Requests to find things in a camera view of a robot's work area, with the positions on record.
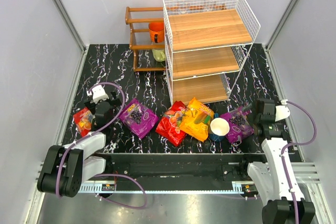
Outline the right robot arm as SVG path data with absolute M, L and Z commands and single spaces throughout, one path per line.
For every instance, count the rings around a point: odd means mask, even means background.
M 263 203 L 263 223 L 311 223 L 316 214 L 314 204 L 305 200 L 290 162 L 288 149 L 294 144 L 284 140 L 281 121 L 290 116 L 288 105 L 287 100 L 258 98 L 248 106 L 249 122 L 267 160 L 247 165 L 247 175 Z

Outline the yellow mango candy bag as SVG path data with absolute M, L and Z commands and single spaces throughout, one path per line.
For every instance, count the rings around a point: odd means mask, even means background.
M 213 110 L 193 98 L 182 116 L 180 129 L 197 140 L 204 142 L 208 138 L 209 127 L 213 118 Z

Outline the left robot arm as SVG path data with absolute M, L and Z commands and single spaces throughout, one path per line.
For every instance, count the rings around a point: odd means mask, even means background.
M 104 94 L 100 101 L 88 99 L 85 106 L 93 114 L 92 129 L 97 130 L 112 120 L 121 105 L 121 99 L 113 91 Z M 97 134 L 89 132 L 74 147 L 70 144 L 51 146 L 38 177 L 38 191 L 74 197 L 83 182 L 104 172 L 107 160 L 95 152 L 106 146 L 109 129 L 106 127 Z

